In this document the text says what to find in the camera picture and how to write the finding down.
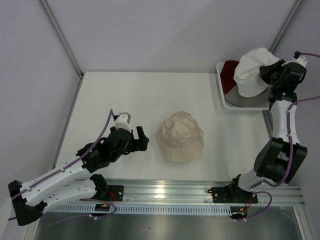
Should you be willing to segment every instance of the white fabric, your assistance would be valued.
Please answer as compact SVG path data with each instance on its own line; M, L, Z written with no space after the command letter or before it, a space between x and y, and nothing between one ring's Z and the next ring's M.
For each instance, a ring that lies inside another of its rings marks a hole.
M239 94L250 98L262 93L268 84L260 78L259 68L275 64L279 60L264 47L251 50L243 55L235 68L233 77L238 86Z
M172 162L187 162L199 158L204 149L204 131L191 115L179 111L166 119L156 132L163 156Z

